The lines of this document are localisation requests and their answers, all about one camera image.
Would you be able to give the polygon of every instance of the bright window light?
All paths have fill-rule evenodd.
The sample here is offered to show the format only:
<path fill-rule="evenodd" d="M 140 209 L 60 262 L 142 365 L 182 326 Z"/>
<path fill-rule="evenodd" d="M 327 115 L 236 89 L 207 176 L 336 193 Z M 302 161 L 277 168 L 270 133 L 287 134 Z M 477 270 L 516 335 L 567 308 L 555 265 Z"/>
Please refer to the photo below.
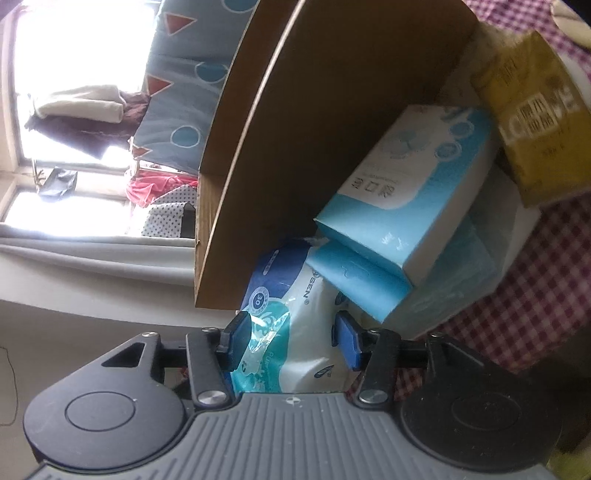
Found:
<path fill-rule="evenodd" d="M 48 202 L 35 192 L 19 192 L 5 223 L 61 236 L 124 235 L 129 212 L 123 201 L 72 195 Z"/>
<path fill-rule="evenodd" d="M 41 0 L 27 2 L 17 25 L 15 90 L 26 158 L 71 163 L 97 160 L 23 128 L 33 98 L 84 85 L 141 89 L 154 35 L 154 9 L 143 0 Z M 129 152 L 111 147 L 101 163 L 129 165 Z"/>

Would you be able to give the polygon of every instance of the cardboard box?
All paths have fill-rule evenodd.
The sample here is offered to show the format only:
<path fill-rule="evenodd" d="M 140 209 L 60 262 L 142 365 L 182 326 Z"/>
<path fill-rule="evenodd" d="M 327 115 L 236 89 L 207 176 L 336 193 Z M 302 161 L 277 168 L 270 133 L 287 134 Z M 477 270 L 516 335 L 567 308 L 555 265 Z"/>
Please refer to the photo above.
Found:
<path fill-rule="evenodd" d="M 316 223 L 328 238 L 420 285 L 476 198 L 499 147 L 487 111 L 409 106 Z"/>
<path fill-rule="evenodd" d="M 462 0 L 260 0 L 200 168 L 196 305 L 237 309 L 407 105 L 433 103 L 478 21 Z"/>

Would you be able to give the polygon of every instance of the dark brown cloth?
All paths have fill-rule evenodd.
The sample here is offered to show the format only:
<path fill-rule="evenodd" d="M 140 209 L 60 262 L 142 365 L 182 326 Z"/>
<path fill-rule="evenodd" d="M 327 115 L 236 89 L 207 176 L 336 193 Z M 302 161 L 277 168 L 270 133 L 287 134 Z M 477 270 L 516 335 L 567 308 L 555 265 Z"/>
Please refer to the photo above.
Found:
<path fill-rule="evenodd" d="M 129 148 L 129 139 L 138 129 L 150 103 L 147 93 L 120 93 L 125 104 L 123 119 L 118 124 L 71 116 L 48 115 L 39 118 L 33 115 L 25 128 L 100 160 L 111 145 Z"/>

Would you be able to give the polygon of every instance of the gray ribbed plate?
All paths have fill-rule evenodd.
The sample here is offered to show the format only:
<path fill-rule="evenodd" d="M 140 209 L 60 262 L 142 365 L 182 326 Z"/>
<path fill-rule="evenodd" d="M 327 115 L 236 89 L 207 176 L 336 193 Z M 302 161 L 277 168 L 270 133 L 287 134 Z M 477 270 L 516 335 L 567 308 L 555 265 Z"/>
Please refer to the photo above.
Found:
<path fill-rule="evenodd" d="M 202 413 L 179 444 L 127 472 L 77 475 L 42 466 L 30 480 L 555 480 L 541 465 L 490 475 L 461 470 L 410 444 L 389 415 L 343 394 L 245 394 Z"/>

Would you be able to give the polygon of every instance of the red triangle pattern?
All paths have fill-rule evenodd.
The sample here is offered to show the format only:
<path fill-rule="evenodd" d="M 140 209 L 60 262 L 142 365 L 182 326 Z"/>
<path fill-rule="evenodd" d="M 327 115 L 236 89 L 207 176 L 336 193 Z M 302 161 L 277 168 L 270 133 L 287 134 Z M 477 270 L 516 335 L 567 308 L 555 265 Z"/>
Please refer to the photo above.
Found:
<path fill-rule="evenodd" d="M 140 158 L 142 155 L 151 152 L 152 150 L 145 147 L 136 147 L 135 145 L 131 148 L 131 154 L 134 158 Z"/>
<path fill-rule="evenodd" d="M 146 75 L 146 86 L 148 88 L 148 95 L 156 95 L 158 92 L 162 92 L 165 88 L 170 87 L 173 82 L 169 82 L 168 80 L 159 79 L 158 77 L 154 77 L 152 75 Z"/>
<path fill-rule="evenodd" d="M 188 27 L 196 21 L 196 18 L 185 17 L 184 15 L 164 14 L 164 22 L 166 23 L 166 30 L 168 30 L 169 35 L 180 32 L 183 28 Z"/>

